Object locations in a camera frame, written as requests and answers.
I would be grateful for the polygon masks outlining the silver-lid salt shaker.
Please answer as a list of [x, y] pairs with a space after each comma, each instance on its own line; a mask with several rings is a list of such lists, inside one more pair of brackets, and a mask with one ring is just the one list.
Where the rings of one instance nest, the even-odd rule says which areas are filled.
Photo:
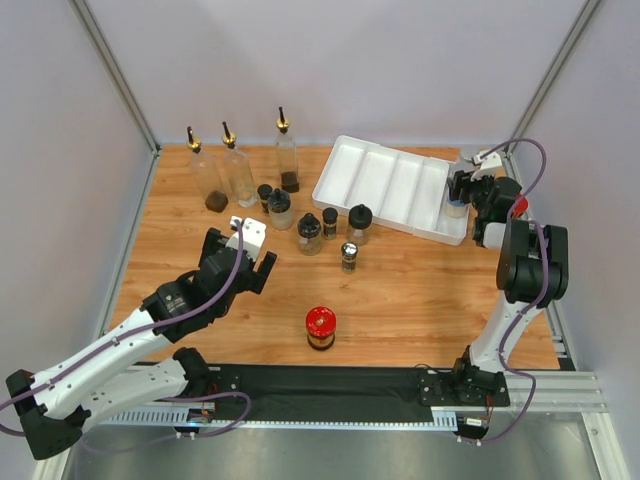
[[450, 218], [466, 218], [468, 215], [468, 205], [461, 201], [447, 200], [445, 202], [444, 213]]
[[475, 170], [475, 165], [473, 163], [474, 155], [475, 151], [473, 149], [461, 148], [458, 157], [452, 166], [452, 172], [473, 172]]

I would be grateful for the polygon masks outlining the silver-top pepper grinder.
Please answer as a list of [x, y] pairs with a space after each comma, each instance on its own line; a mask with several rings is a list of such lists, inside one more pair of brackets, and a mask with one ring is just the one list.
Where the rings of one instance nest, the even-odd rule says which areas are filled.
[[341, 267], [345, 273], [353, 273], [356, 270], [359, 248], [353, 242], [345, 242], [341, 246]]

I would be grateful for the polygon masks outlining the small dark spice jar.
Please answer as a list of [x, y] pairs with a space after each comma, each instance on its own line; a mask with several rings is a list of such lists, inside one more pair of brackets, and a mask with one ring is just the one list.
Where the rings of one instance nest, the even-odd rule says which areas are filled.
[[322, 211], [322, 234], [325, 239], [332, 240], [337, 235], [338, 212], [333, 207]]

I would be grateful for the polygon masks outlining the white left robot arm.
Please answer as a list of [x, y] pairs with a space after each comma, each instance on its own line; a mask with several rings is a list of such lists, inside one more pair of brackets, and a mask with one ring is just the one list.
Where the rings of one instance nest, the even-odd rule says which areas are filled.
[[95, 425], [149, 401], [202, 400], [210, 386], [207, 364], [182, 348], [160, 364], [134, 374], [127, 369], [148, 355], [224, 317], [235, 297], [260, 294], [277, 259], [263, 253], [265, 224], [234, 217], [229, 237], [212, 228], [196, 269], [159, 286], [124, 321], [70, 358], [41, 370], [20, 369], [6, 386], [22, 437], [36, 460], [71, 448]]

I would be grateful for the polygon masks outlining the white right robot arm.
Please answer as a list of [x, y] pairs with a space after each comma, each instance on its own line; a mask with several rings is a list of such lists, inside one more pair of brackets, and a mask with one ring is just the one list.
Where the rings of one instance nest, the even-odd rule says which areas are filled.
[[551, 302], [564, 296], [569, 282], [568, 231], [525, 220], [526, 195], [509, 177], [476, 178], [470, 171], [458, 171], [448, 180], [448, 204], [472, 206], [477, 213], [473, 240], [500, 250], [496, 307], [482, 333], [446, 375], [454, 399], [472, 405], [503, 394], [508, 360], [522, 334]]

